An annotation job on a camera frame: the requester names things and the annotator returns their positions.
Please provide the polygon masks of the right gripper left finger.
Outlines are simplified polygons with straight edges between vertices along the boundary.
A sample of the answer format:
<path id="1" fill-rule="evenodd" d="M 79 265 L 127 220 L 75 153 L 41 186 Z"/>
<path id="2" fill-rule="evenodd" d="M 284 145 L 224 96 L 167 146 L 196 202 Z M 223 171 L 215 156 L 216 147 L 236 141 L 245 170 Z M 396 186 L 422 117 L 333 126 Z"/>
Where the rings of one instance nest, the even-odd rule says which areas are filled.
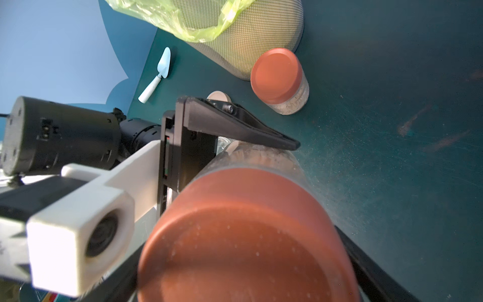
<path id="1" fill-rule="evenodd" d="M 137 290 L 138 263 L 144 244 L 100 285 L 77 301 L 130 301 Z"/>

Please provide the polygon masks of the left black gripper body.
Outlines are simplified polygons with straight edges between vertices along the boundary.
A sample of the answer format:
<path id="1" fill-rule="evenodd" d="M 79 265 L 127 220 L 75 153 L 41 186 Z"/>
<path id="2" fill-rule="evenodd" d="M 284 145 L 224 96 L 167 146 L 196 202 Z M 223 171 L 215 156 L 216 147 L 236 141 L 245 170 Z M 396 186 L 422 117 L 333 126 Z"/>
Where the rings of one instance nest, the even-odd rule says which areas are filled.
<path id="1" fill-rule="evenodd" d="M 216 156 L 218 138 L 184 126 L 182 114 L 167 111 L 162 117 L 158 170 L 157 215 Z"/>

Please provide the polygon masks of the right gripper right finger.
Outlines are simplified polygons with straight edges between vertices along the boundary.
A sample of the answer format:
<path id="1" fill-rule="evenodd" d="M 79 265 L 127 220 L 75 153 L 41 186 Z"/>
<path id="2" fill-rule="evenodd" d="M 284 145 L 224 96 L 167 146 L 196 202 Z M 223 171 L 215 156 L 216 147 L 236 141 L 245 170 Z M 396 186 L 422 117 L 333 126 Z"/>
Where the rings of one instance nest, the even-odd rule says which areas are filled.
<path id="1" fill-rule="evenodd" d="M 420 301 L 374 262 L 341 229 L 335 229 L 350 258 L 358 285 L 371 301 Z"/>

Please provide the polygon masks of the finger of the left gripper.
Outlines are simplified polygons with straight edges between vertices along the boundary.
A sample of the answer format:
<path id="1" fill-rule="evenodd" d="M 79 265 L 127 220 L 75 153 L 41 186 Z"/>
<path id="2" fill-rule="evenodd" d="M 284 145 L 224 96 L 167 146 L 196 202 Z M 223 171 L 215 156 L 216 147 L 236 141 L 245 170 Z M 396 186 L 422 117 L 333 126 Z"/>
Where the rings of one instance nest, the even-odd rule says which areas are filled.
<path id="1" fill-rule="evenodd" d="M 181 125 L 192 132 L 294 151 L 301 143 L 257 119 L 239 104 L 184 96 L 176 101 Z"/>

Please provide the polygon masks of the brown-lid oatmeal jar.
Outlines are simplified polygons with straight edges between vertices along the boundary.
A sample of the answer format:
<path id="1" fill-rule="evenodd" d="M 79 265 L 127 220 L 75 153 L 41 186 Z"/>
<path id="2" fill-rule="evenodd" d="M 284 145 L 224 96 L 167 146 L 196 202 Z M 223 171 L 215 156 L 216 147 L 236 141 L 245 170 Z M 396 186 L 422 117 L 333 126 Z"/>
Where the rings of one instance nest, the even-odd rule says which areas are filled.
<path id="1" fill-rule="evenodd" d="M 309 84 L 296 55 L 284 48 L 262 54 L 250 74 L 255 95 L 280 115 L 292 115 L 308 102 Z"/>
<path id="2" fill-rule="evenodd" d="M 167 207 L 139 301 L 359 301 L 352 264 L 292 153 L 234 141 Z"/>

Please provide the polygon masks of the beige-lid oatmeal jar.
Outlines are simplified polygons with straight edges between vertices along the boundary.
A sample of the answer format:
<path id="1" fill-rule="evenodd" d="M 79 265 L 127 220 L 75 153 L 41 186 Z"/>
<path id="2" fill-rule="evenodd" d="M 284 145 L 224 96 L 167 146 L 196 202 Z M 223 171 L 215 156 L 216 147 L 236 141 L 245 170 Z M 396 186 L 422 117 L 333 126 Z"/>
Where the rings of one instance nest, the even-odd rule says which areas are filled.
<path id="1" fill-rule="evenodd" d="M 216 155 L 222 153 L 232 142 L 232 139 L 226 137 L 218 137 Z"/>

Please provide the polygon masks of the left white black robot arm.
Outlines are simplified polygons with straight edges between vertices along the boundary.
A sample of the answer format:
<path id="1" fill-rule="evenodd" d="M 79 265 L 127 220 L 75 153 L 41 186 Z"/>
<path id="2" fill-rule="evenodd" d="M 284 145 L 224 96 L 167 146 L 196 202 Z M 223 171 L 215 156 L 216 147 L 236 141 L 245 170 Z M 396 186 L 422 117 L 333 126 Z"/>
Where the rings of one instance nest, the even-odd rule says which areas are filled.
<path id="1" fill-rule="evenodd" d="M 182 97 L 160 123 L 21 97 L 16 100 L 1 150 L 11 189 L 1 194 L 1 216 L 27 221 L 82 184 L 61 176 L 69 164 L 109 171 L 139 156 L 154 141 L 160 150 L 128 173 L 142 196 L 153 193 L 163 211 L 216 156 L 220 138 L 249 148 L 239 161 L 302 177 L 293 156 L 300 143 L 264 125 L 238 104 Z"/>

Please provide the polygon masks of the light blue spatula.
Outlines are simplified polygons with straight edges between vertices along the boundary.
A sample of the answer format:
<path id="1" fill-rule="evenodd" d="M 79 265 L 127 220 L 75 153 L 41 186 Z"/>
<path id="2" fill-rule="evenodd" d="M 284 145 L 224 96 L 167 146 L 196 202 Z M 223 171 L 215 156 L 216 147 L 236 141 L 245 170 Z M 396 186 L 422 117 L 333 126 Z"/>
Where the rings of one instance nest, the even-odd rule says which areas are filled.
<path id="1" fill-rule="evenodd" d="M 141 103 L 146 103 L 162 79 L 167 78 L 171 67 L 171 49 L 166 47 L 163 54 L 157 64 L 157 75 L 153 78 L 150 84 L 139 95 L 138 100 Z"/>

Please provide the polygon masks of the green plastic bin liner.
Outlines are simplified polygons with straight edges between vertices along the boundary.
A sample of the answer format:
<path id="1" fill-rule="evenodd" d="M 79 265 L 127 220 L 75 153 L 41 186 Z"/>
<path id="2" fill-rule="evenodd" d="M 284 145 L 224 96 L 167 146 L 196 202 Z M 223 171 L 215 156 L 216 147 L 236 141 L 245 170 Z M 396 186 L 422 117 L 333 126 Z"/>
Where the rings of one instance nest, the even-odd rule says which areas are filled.
<path id="1" fill-rule="evenodd" d="M 253 1 L 108 1 L 128 16 L 146 21 L 180 40 L 205 43 L 234 24 Z"/>

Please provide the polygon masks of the mesh waste bin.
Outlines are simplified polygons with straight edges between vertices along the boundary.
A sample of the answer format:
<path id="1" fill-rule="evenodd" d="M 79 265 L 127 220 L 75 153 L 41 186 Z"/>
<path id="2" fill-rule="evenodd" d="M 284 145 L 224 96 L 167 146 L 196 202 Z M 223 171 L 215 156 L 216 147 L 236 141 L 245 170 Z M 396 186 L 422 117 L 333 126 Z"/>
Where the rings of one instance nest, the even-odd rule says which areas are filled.
<path id="1" fill-rule="evenodd" d="M 249 80 L 257 59 L 275 48 L 294 52 L 304 30 L 301 1 L 254 1 L 211 42 L 188 43 L 239 79 Z"/>

